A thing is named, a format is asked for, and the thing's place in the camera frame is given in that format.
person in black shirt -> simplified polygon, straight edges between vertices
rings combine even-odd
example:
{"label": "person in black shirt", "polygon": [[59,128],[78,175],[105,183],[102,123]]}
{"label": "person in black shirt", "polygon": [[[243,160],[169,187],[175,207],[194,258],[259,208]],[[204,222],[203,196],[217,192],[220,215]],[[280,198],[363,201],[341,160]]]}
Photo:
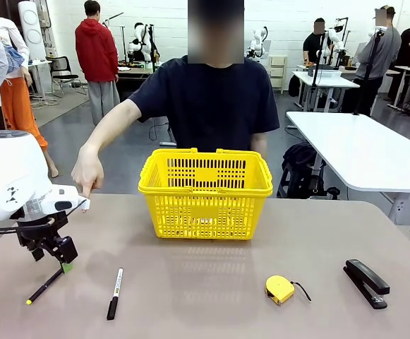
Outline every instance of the person in black shirt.
{"label": "person in black shirt", "polygon": [[[303,42],[303,61],[305,64],[311,62],[313,64],[318,60],[317,52],[320,49],[320,43],[322,41],[322,31],[325,25],[325,21],[322,18],[315,20],[314,31]],[[331,42],[327,39],[327,46],[330,46]]]}
{"label": "person in black shirt", "polygon": [[[228,57],[239,55],[231,38],[243,29],[243,0],[195,2],[192,15],[201,28],[202,52],[164,63],[101,120],[71,174],[84,196],[102,186],[99,151],[137,119],[167,116],[179,148],[254,150],[267,157],[265,133],[279,128],[269,76],[255,61],[241,58],[240,64],[232,64]],[[206,64],[194,64],[197,58]]]}
{"label": "person in black shirt", "polygon": [[[401,74],[397,74],[393,76],[393,80],[390,86],[390,91],[388,92],[388,98],[390,100],[395,100],[397,91],[399,90],[399,86],[401,85],[401,79],[402,79],[402,70],[396,69],[394,66],[409,66],[410,67],[410,28],[408,30],[405,30],[401,34],[401,49],[399,50],[399,54],[397,56],[397,61],[394,63],[393,67],[391,69],[395,71],[401,71]],[[406,76],[404,79],[404,90],[402,91],[401,97],[399,99],[399,102],[404,101],[404,97],[407,91],[407,87],[409,85],[410,81],[410,76]]]}

person in red hoodie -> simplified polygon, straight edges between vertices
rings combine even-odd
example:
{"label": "person in red hoodie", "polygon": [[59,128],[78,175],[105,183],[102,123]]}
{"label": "person in red hoodie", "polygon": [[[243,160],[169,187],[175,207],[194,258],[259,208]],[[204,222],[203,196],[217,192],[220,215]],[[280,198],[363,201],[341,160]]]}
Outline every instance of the person in red hoodie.
{"label": "person in red hoodie", "polygon": [[76,54],[89,87],[93,123],[120,103],[116,82],[118,57],[111,31],[100,23],[101,7],[97,1],[84,3],[85,19],[76,28]]}

orange pants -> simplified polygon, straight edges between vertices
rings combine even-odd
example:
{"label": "orange pants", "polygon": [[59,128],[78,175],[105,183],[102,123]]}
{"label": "orange pants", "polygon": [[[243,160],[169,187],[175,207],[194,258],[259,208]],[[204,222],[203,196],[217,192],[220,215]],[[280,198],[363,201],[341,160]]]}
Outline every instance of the orange pants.
{"label": "orange pants", "polygon": [[30,106],[28,85],[24,78],[13,78],[4,81],[0,92],[7,129],[18,129],[31,133],[37,139],[42,150],[46,151],[48,142],[42,137],[35,123],[32,107]]}

navy t-shirt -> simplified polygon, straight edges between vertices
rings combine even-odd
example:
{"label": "navy t-shirt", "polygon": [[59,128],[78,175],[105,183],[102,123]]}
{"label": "navy t-shirt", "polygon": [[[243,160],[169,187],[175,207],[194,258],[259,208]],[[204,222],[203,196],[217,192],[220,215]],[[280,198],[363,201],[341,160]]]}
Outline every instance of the navy t-shirt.
{"label": "navy t-shirt", "polygon": [[253,134],[279,128],[269,76],[249,59],[225,69],[172,59],[130,99],[142,120],[169,119],[178,148],[250,150]]}

tape measure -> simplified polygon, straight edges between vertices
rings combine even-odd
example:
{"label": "tape measure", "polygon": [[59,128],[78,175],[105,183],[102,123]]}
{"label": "tape measure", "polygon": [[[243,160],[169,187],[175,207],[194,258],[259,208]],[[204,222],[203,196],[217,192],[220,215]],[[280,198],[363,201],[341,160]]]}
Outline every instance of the tape measure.
{"label": "tape measure", "polygon": [[289,281],[280,275],[273,275],[266,280],[265,292],[275,304],[281,305],[294,294],[294,285],[298,285],[303,290],[308,300],[311,301],[310,296],[301,284],[298,282]]}

